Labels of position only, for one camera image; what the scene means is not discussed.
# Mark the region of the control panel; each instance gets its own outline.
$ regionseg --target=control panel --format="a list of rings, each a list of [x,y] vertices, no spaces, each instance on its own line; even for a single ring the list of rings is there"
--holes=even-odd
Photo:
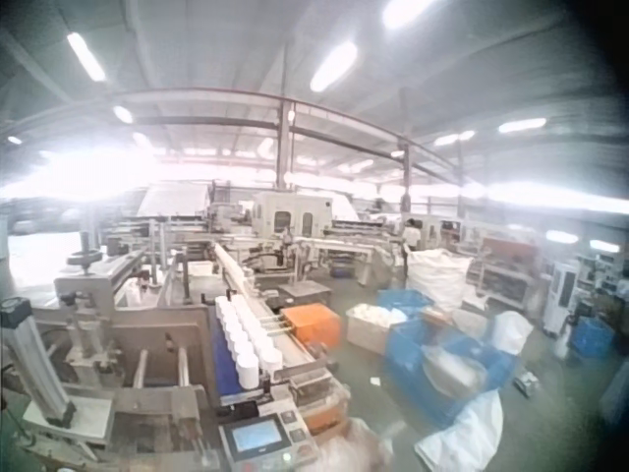
[[[257,410],[255,418],[219,427],[231,470],[292,470],[317,459],[316,442],[292,399]]]

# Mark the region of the touchscreen display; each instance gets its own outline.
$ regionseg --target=touchscreen display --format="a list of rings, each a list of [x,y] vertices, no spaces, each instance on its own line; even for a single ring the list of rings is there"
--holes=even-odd
[[[277,431],[277,425],[273,420],[237,428],[232,430],[232,436],[239,452],[282,441],[282,437]]]

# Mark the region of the blue bin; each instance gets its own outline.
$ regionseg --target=blue bin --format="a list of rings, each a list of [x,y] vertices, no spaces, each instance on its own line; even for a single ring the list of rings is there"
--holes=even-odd
[[[387,310],[396,308],[406,316],[415,318],[423,307],[432,305],[432,300],[417,290],[378,290],[377,305]]]
[[[572,333],[572,347],[583,357],[602,358],[611,347],[614,332],[596,318],[581,318]]]
[[[422,346],[434,339],[435,328],[421,321],[395,324],[386,343],[387,371],[397,386],[439,427],[454,423],[474,397],[452,399],[436,390],[424,373]],[[517,367],[518,358],[478,342],[454,329],[439,337],[439,344],[452,354],[480,362],[487,370],[486,383],[479,393],[505,385]]]

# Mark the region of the orange container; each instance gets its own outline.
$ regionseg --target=orange container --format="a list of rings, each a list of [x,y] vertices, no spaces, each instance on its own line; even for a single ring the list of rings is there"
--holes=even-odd
[[[307,344],[318,341],[336,347],[341,341],[341,319],[320,303],[285,308],[282,313],[295,329],[295,336]]]

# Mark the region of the blue conveyor belt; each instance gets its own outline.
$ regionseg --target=blue conveyor belt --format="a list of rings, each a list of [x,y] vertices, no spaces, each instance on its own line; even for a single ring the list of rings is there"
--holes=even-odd
[[[232,353],[227,347],[227,339],[223,332],[223,326],[215,313],[209,316],[209,328],[211,332],[212,351],[214,354],[214,376],[216,389],[220,396],[235,395],[244,390],[238,383],[236,364],[232,359]]]

